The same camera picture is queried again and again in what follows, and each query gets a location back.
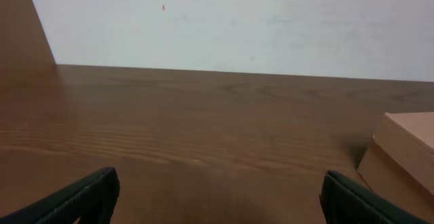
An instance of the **tabletop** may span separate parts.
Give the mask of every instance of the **tabletop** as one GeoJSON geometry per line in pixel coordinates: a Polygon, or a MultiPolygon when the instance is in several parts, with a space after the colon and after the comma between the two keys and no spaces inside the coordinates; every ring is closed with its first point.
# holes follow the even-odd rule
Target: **tabletop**
{"type": "Polygon", "coordinates": [[[114,166],[112,223],[325,223],[326,170],[362,183],[382,114],[433,110],[426,82],[58,65],[0,87],[0,215],[114,166]]]}

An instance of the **white backdrop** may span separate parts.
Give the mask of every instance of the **white backdrop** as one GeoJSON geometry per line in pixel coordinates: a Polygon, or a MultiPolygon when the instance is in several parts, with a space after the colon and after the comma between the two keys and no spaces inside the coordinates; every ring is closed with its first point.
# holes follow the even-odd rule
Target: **white backdrop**
{"type": "Polygon", "coordinates": [[[58,64],[434,81],[434,0],[33,1],[58,64]]]}

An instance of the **brown box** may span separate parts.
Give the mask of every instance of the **brown box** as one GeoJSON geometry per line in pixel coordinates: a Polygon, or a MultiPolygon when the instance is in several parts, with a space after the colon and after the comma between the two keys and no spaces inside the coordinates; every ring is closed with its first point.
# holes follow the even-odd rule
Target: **brown box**
{"type": "Polygon", "coordinates": [[[378,195],[434,223],[434,112],[386,113],[357,170],[378,195]]]}

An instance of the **box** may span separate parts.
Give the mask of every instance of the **box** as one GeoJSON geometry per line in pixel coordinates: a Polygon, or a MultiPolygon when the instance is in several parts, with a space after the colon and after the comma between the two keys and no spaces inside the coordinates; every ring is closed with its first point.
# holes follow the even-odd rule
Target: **box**
{"type": "Polygon", "coordinates": [[[386,113],[357,170],[379,196],[434,223],[434,113],[386,113]]]}

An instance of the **black object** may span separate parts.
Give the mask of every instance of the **black object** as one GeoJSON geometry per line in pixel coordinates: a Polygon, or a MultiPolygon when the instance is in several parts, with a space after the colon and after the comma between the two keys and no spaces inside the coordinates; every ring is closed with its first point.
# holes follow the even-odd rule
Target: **black object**
{"type": "Polygon", "coordinates": [[[327,224],[427,224],[333,170],[319,199],[327,224]]]}
{"type": "Polygon", "coordinates": [[[119,196],[116,170],[103,168],[0,219],[0,224],[110,223],[119,196]]]}

